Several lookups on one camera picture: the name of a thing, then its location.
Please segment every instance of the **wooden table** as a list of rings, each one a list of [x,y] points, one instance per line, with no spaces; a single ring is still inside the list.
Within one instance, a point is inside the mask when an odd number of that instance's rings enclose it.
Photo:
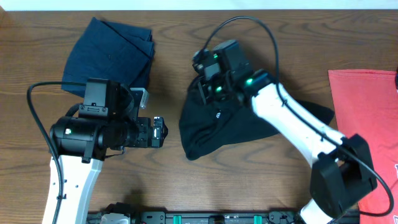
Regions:
[[[310,168],[283,136],[224,146],[188,161],[178,119],[195,72],[193,53],[224,20],[265,21],[279,42],[282,82],[297,99],[333,108],[328,69],[394,70],[398,11],[8,12],[0,19],[0,220],[39,223],[49,189],[50,154],[26,103],[29,85],[61,80],[72,47],[93,16],[153,30],[150,100],[140,116],[161,115],[170,134],[161,149],[129,149],[108,159],[90,210],[128,202],[176,210],[300,208],[310,199]],[[274,69],[266,33],[248,21],[223,29],[211,45],[239,39],[256,68]],[[81,98],[44,86],[36,110],[49,129]]]

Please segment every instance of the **navy blue fabric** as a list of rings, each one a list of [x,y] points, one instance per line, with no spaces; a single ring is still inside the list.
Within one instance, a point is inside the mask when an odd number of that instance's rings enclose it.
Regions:
[[[93,18],[69,55],[62,81],[104,78],[146,88],[154,53],[150,29]],[[85,95],[83,86],[62,85],[62,89]]]

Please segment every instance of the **cable clip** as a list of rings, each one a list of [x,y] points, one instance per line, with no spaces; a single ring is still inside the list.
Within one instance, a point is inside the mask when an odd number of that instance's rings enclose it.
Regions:
[[[283,107],[287,104],[287,100],[286,99],[281,99],[281,100],[282,100],[282,107]]]
[[[326,138],[326,133],[322,133],[322,134],[320,134],[320,136],[321,136],[321,141],[323,141],[323,139]]]
[[[67,199],[67,195],[65,194],[63,197],[58,195],[57,200]]]

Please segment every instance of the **red cloth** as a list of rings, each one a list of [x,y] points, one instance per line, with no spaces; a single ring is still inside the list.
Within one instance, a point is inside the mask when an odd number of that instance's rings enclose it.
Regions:
[[[390,187],[398,203],[398,92],[396,72],[376,70],[329,70],[329,80],[339,131],[347,137],[358,133],[368,142],[374,168]],[[359,202],[364,212],[381,213],[388,196],[377,189]],[[361,223],[398,224],[398,205],[381,218],[361,215]]]

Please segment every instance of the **black cloth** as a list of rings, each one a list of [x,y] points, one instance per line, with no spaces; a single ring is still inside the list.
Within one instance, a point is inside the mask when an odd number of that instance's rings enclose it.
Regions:
[[[92,18],[69,55],[62,81],[104,78],[146,88],[154,53],[150,29]],[[62,85],[62,89],[85,95],[84,86]]]
[[[324,106],[297,100],[320,121],[329,124],[335,113]],[[188,159],[195,160],[227,144],[278,134],[278,130],[235,100],[203,104],[197,88],[188,91],[180,118],[180,135]]]

